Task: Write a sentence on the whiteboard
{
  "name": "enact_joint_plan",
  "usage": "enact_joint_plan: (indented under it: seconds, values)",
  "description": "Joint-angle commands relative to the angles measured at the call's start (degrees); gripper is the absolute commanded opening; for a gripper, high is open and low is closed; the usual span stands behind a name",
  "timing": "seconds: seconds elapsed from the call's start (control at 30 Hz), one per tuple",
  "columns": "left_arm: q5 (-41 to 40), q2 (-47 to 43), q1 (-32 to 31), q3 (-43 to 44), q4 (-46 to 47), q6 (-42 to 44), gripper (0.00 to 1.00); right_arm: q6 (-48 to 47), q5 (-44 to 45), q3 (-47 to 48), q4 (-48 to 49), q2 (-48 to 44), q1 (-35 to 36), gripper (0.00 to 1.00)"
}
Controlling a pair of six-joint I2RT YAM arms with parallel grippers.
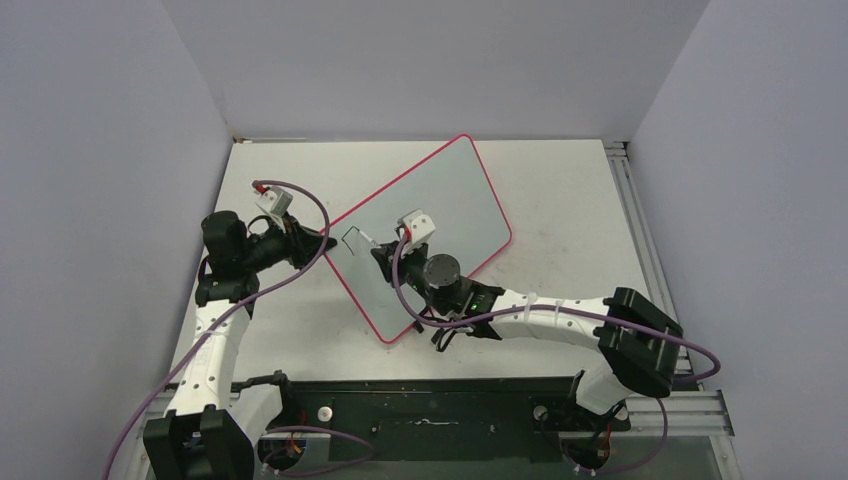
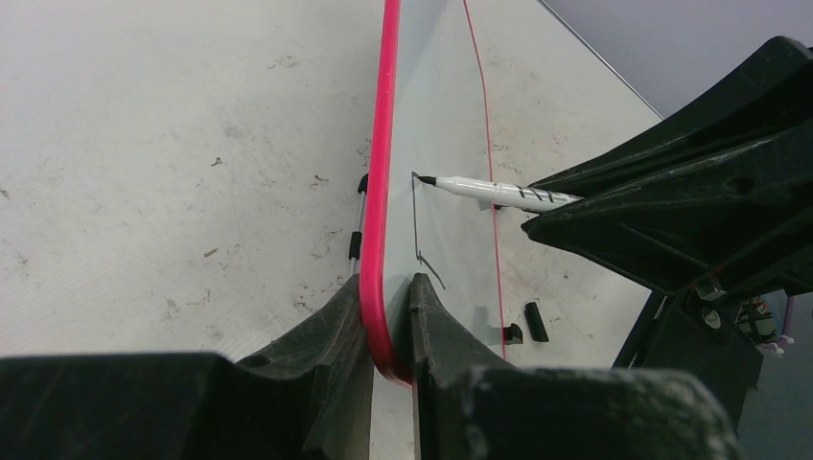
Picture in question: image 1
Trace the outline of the pink-framed whiteboard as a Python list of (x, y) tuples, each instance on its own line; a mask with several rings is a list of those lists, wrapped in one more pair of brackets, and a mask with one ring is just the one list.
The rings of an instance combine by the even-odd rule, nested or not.
[(512, 240), (513, 232), (472, 138), (459, 135), (332, 222), (338, 244), (330, 267), (375, 332), (390, 344), (412, 317), (372, 256), (373, 249), (409, 235), (404, 249), (427, 247), (476, 273)]

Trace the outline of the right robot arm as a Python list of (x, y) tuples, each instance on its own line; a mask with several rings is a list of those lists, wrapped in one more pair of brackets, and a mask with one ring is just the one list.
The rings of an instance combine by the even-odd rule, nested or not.
[(581, 370), (565, 402), (569, 421), (590, 428), (625, 398), (670, 395), (682, 327), (638, 291), (618, 287), (608, 297), (568, 300), (486, 285), (463, 276), (447, 254), (422, 245), (403, 256), (398, 242), (370, 254), (397, 295), (410, 287), (425, 303), (416, 318), (440, 333), (502, 341), (528, 338), (601, 355)]

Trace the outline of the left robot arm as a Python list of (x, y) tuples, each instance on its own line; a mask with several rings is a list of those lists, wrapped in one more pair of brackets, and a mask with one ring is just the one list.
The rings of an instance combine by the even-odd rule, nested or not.
[(258, 274), (280, 262), (304, 272), (337, 240), (285, 213), (249, 233), (233, 211), (201, 223), (207, 254), (195, 291), (195, 336), (163, 417), (146, 423), (143, 444), (159, 479), (250, 479), (264, 425), (239, 421), (229, 404), (239, 345), (252, 320)]

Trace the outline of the black whiteboard marker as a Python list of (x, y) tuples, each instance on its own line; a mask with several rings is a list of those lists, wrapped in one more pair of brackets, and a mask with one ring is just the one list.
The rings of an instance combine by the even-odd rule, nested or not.
[(381, 244), (370, 236), (365, 235), (364, 233), (362, 233), (362, 236), (371, 249), (379, 249), (381, 247)]

